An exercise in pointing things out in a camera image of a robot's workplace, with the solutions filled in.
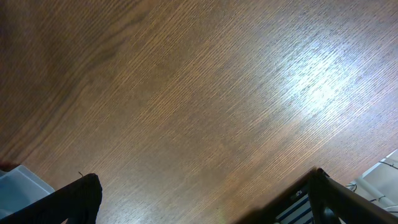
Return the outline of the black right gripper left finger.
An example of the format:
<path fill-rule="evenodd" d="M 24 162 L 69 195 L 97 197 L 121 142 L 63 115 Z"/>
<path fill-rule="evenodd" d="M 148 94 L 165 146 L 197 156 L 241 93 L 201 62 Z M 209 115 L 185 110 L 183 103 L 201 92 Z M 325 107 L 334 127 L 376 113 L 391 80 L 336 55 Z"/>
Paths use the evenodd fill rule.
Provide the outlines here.
<path fill-rule="evenodd" d="M 87 174 L 1 219 L 1 224 L 95 224 L 102 201 L 99 177 Z"/>

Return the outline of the clear plastic storage bin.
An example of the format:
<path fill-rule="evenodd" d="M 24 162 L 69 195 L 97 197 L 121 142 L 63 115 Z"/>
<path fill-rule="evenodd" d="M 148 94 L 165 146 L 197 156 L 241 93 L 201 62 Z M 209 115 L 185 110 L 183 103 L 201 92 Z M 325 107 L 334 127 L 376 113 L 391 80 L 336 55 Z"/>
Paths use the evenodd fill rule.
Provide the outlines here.
<path fill-rule="evenodd" d="M 23 165 L 9 172 L 1 171 L 1 219 L 54 192 L 54 188 Z"/>

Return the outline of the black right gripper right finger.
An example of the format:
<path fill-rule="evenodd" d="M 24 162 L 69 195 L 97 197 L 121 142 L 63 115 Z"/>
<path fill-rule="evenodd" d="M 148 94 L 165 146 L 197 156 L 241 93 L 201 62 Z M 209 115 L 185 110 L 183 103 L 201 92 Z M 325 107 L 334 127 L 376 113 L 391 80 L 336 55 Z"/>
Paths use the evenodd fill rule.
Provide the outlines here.
<path fill-rule="evenodd" d="M 321 168 L 311 170 L 308 199 L 315 223 L 397 224 L 397 217 L 334 181 Z"/>

